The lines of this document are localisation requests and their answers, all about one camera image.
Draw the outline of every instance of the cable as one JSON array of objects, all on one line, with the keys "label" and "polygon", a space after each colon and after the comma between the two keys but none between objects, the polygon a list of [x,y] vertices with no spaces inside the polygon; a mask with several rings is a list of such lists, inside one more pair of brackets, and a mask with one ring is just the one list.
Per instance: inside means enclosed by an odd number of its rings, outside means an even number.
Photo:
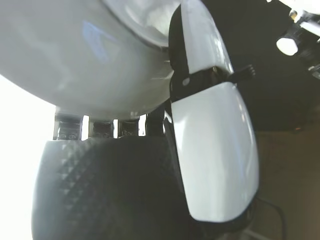
[{"label": "cable", "polygon": [[272,202],[265,200],[264,198],[261,198],[259,196],[256,197],[257,200],[260,202],[269,205],[270,207],[274,208],[276,212],[279,214],[281,218],[281,224],[282,224],[282,240],[287,240],[287,219],[284,211],[281,209],[281,207],[273,204]]}]

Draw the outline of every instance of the textured rubber surface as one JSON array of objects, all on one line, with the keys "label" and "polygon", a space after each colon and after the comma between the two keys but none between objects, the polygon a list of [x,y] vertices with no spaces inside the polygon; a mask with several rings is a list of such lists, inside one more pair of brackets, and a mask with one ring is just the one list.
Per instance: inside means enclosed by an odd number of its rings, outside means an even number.
[{"label": "textured rubber surface", "polygon": [[175,176],[165,137],[48,142],[33,240],[200,239]]}]

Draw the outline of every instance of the white plastic shell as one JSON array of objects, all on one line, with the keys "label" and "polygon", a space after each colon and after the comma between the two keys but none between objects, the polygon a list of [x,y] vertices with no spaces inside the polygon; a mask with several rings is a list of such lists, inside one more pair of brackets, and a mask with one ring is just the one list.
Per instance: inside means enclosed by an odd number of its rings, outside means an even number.
[{"label": "white plastic shell", "polygon": [[255,135],[235,85],[225,82],[172,104],[182,181],[191,216],[226,222],[259,185]]}]

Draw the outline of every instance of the black textured pad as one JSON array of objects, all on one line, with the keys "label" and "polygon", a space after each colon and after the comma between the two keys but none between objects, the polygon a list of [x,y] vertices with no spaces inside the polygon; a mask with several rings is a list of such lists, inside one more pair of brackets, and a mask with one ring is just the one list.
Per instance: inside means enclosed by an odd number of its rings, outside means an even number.
[{"label": "black textured pad", "polygon": [[198,239],[170,158],[164,137],[48,142],[33,240]]}]

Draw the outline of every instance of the dark background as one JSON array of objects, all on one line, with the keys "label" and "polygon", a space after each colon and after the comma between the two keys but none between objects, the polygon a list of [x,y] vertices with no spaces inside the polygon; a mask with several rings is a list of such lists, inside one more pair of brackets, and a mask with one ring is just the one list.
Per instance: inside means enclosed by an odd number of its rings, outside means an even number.
[{"label": "dark background", "polygon": [[204,0],[222,35],[235,70],[253,64],[255,80],[238,88],[256,131],[303,127],[320,103],[320,80],[297,56],[281,53],[276,41],[293,23],[290,9],[273,0]]}]

